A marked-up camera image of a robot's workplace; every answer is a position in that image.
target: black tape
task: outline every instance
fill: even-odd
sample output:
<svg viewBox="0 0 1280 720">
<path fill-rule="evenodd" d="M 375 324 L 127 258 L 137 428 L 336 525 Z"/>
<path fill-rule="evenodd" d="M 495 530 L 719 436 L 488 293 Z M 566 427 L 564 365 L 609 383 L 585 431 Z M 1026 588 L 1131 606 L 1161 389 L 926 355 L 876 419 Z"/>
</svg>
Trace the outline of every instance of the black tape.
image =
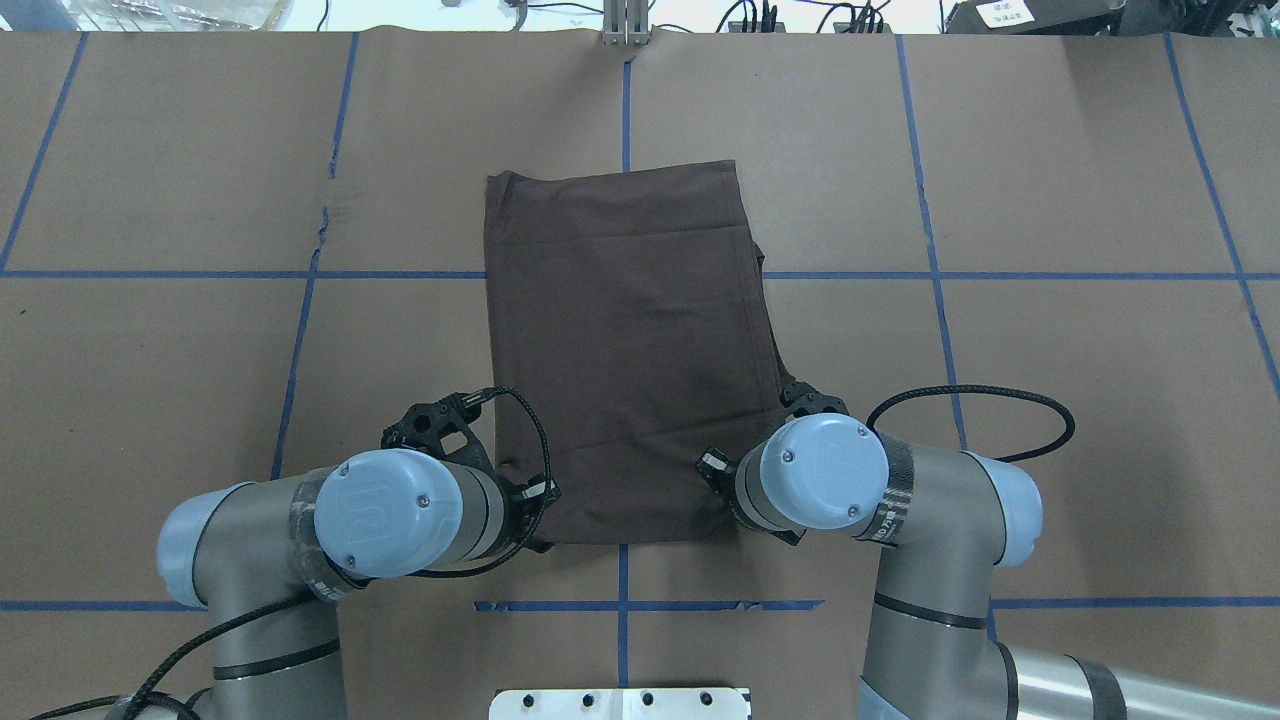
<svg viewBox="0 0 1280 720">
<path fill-rule="evenodd" d="M 301 650 L 298 652 L 291 652 L 289 655 L 273 657 L 270 660 L 259 660 L 257 662 L 246 662 L 243 665 L 224 665 L 221 667 L 215 666 L 214 679 L 238 680 L 242 678 L 252 678 L 255 675 L 265 675 L 268 673 L 275 673 L 276 670 L 284 670 L 285 667 L 294 667 L 297 665 L 302 665 L 303 662 L 311 662 L 314 660 L 320 660 L 321 657 L 328 657 L 339 650 L 342 648 L 338 644 L 338 638 L 334 638 L 326 643 Z"/>
<path fill-rule="evenodd" d="M 1128 720 L 1129 710 L 1124 703 L 1124 691 L 1120 689 L 1120 680 L 1116 680 L 1115 673 L 1097 660 L 1079 657 L 1071 660 L 1080 666 L 1084 682 L 1089 684 L 1089 693 L 1093 694 L 1093 720 Z"/>
<path fill-rule="evenodd" d="M 1009 684 L 1009 702 L 1005 705 L 1005 720 L 1018 720 L 1018 665 L 1014 662 L 1014 653 L 1009 652 L 1005 643 L 996 643 L 1000 657 L 1005 660 L 1005 682 Z"/>
<path fill-rule="evenodd" d="M 879 605 L 886 610 L 892 610 L 893 612 L 901 612 L 902 615 L 910 615 L 911 618 L 919 618 L 920 620 L 928 620 L 929 623 L 938 623 L 940 625 L 950 625 L 952 628 L 961 628 L 965 630 L 987 629 L 986 618 L 970 618 L 968 615 L 955 615 L 941 610 L 933 610 L 932 607 L 920 607 L 919 605 L 911 605 L 910 602 L 904 602 L 896 597 L 890 597 L 883 593 L 876 593 L 876 605 Z"/>
<path fill-rule="evenodd" d="M 870 541 L 890 547 L 897 547 L 893 538 L 906 521 L 906 511 L 911 506 L 911 492 L 915 489 L 915 462 L 911 459 L 911 446 L 893 436 L 879 433 L 884 455 L 888 456 L 888 487 L 884 497 L 876 506 L 867 529 L 854 539 Z"/>
</svg>

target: dark brown cloth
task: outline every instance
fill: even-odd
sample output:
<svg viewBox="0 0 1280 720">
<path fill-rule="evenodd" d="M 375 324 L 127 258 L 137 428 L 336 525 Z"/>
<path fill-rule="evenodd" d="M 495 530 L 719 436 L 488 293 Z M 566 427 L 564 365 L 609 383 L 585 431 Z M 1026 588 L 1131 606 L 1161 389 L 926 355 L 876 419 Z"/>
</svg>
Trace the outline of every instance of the dark brown cloth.
<svg viewBox="0 0 1280 720">
<path fill-rule="evenodd" d="M 540 537 L 635 543 L 731 521 L 694 468 L 750 450 L 782 368 L 731 160 L 544 182 L 489 178 L 494 382 L 521 389 L 564 491 Z M 541 470 L 536 434 L 497 407 L 498 471 Z"/>
</svg>

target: white label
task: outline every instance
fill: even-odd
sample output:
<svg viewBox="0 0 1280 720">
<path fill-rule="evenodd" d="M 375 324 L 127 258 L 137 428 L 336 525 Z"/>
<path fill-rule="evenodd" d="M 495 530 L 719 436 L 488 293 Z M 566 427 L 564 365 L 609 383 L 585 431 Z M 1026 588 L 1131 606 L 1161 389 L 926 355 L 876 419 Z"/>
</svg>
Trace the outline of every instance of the white label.
<svg viewBox="0 0 1280 720">
<path fill-rule="evenodd" d="M 1032 12 L 1027 9 L 1027 3 L 1023 0 L 1000 0 L 1000 3 L 978 5 L 978 14 L 982 15 L 982 22 L 987 23 L 987 27 L 991 28 L 1036 22 Z"/>
</svg>

